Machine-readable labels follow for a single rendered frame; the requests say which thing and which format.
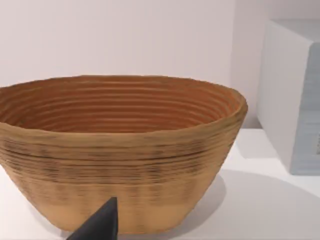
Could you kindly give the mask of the brown woven basket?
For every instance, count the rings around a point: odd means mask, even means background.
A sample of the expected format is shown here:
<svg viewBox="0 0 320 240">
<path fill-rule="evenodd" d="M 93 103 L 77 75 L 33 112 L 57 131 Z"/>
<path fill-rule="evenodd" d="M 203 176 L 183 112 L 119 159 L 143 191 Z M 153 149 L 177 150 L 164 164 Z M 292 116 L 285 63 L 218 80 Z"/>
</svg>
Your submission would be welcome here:
<svg viewBox="0 0 320 240">
<path fill-rule="evenodd" d="M 117 198 L 122 234 L 178 226 L 239 133 L 237 90 L 191 78 L 80 75 L 0 87 L 0 165 L 54 226 Z"/>
</svg>

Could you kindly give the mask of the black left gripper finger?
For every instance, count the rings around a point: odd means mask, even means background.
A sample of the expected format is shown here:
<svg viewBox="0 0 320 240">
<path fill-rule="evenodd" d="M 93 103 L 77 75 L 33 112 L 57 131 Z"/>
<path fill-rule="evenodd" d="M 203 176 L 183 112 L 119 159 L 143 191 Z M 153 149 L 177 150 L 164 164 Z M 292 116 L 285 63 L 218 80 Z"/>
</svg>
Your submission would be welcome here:
<svg viewBox="0 0 320 240">
<path fill-rule="evenodd" d="M 111 197 L 65 240 L 118 240 L 118 201 Z"/>
</svg>

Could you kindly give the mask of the pale microwave oven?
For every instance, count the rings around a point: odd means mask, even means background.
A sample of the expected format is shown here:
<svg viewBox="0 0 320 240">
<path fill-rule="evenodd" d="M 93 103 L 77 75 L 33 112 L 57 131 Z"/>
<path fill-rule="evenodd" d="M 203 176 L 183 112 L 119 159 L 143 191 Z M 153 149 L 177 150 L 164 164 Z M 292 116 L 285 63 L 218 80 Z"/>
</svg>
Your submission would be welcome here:
<svg viewBox="0 0 320 240">
<path fill-rule="evenodd" d="M 286 170 L 320 176 L 320 19 L 268 22 L 256 112 Z"/>
</svg>

